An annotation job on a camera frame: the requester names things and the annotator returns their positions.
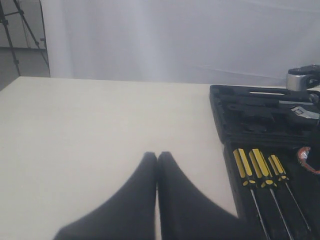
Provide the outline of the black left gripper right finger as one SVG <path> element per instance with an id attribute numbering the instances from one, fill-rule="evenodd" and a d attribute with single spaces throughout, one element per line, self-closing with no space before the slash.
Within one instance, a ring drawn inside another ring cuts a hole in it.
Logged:
<path id="1" fill-rule="evenodd" d="M 157 161 L 158 204 L 164 240 L 263 240 L 262 231 L 206 197 L 169 151 Z"/>

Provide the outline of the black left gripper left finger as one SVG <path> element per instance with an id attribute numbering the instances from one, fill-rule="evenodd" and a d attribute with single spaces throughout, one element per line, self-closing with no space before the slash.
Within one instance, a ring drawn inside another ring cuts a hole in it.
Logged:
<path id="1" fill-rule="evenodd" d="M 101 206 L 61 228 L 56 240 L 154 240 L 157 157 L 144 153 L 127 182 Z"/>

